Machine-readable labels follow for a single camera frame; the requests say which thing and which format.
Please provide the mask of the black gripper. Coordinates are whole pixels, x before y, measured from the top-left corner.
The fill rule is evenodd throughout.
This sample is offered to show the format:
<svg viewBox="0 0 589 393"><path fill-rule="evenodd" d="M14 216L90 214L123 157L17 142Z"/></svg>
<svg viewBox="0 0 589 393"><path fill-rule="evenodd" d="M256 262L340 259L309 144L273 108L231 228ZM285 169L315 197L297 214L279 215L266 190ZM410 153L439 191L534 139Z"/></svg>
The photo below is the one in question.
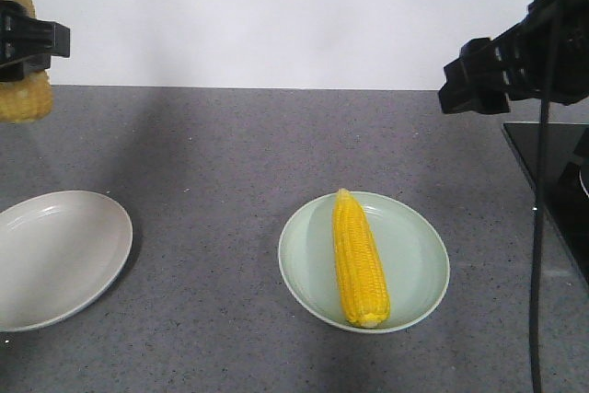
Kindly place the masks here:
<svg viewBox="0 0 589 393"><path fill-rule="evenodd" d="M512 101L588 97L588 0L534 0L525 24L467 42L444 67L442 113L500 114Z"/></svg>

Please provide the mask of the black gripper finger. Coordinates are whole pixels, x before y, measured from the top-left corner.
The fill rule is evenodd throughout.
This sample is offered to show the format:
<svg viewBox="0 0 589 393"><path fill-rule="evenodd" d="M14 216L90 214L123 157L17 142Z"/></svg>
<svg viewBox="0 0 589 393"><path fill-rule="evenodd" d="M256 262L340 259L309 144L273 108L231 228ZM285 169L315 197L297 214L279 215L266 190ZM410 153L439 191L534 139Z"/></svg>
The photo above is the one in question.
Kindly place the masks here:
<svg viewBox="0 0 589 393"><path fill-rule="evenodd" d="M1 1L1 81L19 82L51 68L52 57L70 57L71 32L62 24L30 17L14 1Z"/></svg>

